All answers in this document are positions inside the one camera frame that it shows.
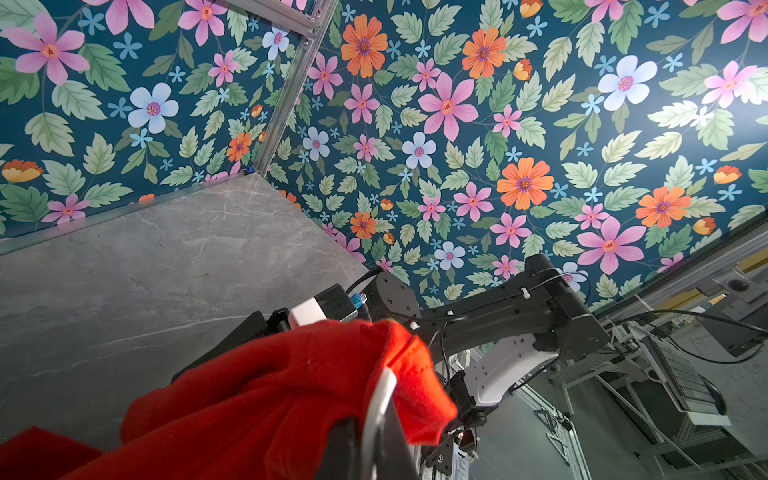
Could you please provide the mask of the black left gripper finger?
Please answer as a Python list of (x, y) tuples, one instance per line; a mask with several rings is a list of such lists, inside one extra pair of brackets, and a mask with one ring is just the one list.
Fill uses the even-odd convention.
[(316, 480), (407, 480), (419, 474), (394, 403), (397, 378), (385, 368), (368, 404), (361, 431), (353, 417), (337, 422), (314, 475)]

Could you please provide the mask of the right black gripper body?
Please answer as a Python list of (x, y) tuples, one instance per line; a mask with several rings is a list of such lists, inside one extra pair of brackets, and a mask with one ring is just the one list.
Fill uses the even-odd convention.
[(286, 308), (273, 311), (269, 317), (265, 317), (261, 311), (253, 312), (212, 349), (178, 371), (170, 383), (173, 384), (188, 370), (197, 368), (246, 343), (288, 331), (290, 329), (288, 316), (289, 310)]

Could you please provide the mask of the red cloth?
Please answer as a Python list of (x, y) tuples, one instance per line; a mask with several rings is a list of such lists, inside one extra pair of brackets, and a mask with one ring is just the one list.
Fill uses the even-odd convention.
[(457, 410), (426, 344), (392, 321), (326, 320), (246, 343), (129, 407), (100, 452), (33, 427), (1, 447), (5, 479), (310, 479), (332, 427), (363, 423), (385, 370), (406, 440), (436, 445)]

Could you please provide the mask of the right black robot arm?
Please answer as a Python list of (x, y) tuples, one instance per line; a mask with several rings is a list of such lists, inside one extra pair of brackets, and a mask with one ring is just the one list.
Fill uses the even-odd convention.
[(478, 429), (508, 392), (554, 362), (593, 353), (608, 341), (566, 276), (537, 254), (499, 286), (426, 309), (403, 281), (375, 268), (348, 287), (333, 285), (296, 307), (270, 316), (252, 313), (207, 358), (319, 320), (358, 318), (399, 323), (424, 340), (440, 362), (487, 343), (492, 350), (458, 372), (439, 376), (439, 390), (456, 404), (458, 416), (440, 431), (434, 447), (414, 447), (406, 440), (404, 416), (394, 404), (398, 381), (386, 370), (362, 433), (355, 434), (348, 419), (332, 429), (317, 473), (321, 479), (415, 479), (420, 466), (451, 474), (455, 453), (476, 450)]

